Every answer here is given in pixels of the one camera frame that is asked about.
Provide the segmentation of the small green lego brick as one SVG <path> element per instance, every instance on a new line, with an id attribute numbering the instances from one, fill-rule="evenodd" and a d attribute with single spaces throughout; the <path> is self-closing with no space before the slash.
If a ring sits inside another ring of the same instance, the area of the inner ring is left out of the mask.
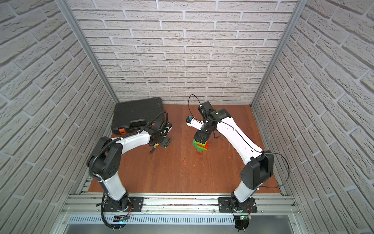
<path id="1" fill-rule="evenodd" d="M 197 142 L 196 140 L 193 140 L 192 145 L 193 145 L 195 148 L 198 148 L 198 142 Z"/>

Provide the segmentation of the red 2x4 lego brick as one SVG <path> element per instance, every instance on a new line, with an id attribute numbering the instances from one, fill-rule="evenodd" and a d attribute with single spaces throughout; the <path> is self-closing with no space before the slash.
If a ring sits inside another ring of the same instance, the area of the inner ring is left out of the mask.
<path id="1" fill-rule="evenodd" d="M 209 147 L 209 143 L 208 143 L 208 142 L 206 142 L 206 143 L 204 143 L 204 144 L 202 144 L 202 143 L 198 143 L 198 145 L 203 146 L 203 147 L 206 147 L 206 148 Z"/>

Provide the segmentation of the green 2x4 lego brick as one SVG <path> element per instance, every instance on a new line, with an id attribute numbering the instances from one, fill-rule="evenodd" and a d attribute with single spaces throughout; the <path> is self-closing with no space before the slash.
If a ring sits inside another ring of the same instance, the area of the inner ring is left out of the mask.
<path id="1" fill-rule="evenodd" d="M 199 148 L 197 148 L 196 150 L 197 150 L 197 152 L 200 152 L 200 153 L 205 152 L 205 150 L 202 150 L 202 149 L 199 149 Z"/>

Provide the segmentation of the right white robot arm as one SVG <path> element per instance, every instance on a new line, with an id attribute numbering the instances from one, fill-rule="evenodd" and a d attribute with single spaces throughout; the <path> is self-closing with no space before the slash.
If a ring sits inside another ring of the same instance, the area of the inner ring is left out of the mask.
<path id="1" fill-rule="evenodd" d="M 218 131 L 234 147 L 245 164 L 240 173 L 241 182 L 231 194 L 234 205 L 246 202 L 255 191 L 273 176 L 274 154 L 257 146 L 239 128 L 231 114 L 224 108 L 214 109 L 210 102 L 199 105 L 203 120 L 189 116 L 188 126 L 197 129 L 194 140 L 206 143 L 212 132 Z"/>

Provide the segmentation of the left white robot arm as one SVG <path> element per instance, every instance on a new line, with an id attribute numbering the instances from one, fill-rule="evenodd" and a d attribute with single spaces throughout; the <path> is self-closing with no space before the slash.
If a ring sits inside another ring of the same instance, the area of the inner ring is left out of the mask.
<path id="1" fill-rule="evenodd" d="M 112 201 L 125 201 L 128 192 L 118 175 L 122 155 L 143 145 L 167 148 L 171 129 L 170 122 L 155 119 L 147 127 L 126 136 L 100 138 L 87 159 L 89 175 L 100 183 L 104 194 Z"/>

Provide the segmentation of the black plastic tool case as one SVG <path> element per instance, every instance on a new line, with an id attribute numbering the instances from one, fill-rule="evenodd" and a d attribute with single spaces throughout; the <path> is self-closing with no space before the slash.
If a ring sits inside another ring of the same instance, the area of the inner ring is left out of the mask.
<path id="1" fill-rule="evenodd" d="M 121 102 L 115 105 L 112 133 L 131 133 L 143 128 L 152 119 L 164 119 L 163 102 L 159 97 Z"/>

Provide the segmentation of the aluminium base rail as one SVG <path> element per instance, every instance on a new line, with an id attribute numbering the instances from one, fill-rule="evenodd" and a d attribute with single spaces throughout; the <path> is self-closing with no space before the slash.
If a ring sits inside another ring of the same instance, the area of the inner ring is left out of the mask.
<path id="1" fill-rule="evenodd" d="M 253 220 L 259 215 L 280 215 L 295 222 L 301 215 L 294 199 L 289 196 L 254 195 L 238 211 L 229 202 L 227 194 L 162 194 L 131 193 L 132 206 L 124 212 L 114 207 L 100 208 L 100 193 L 70 195 L 60 218 L 64 224 L 202 224 L 231 225 Z"/>

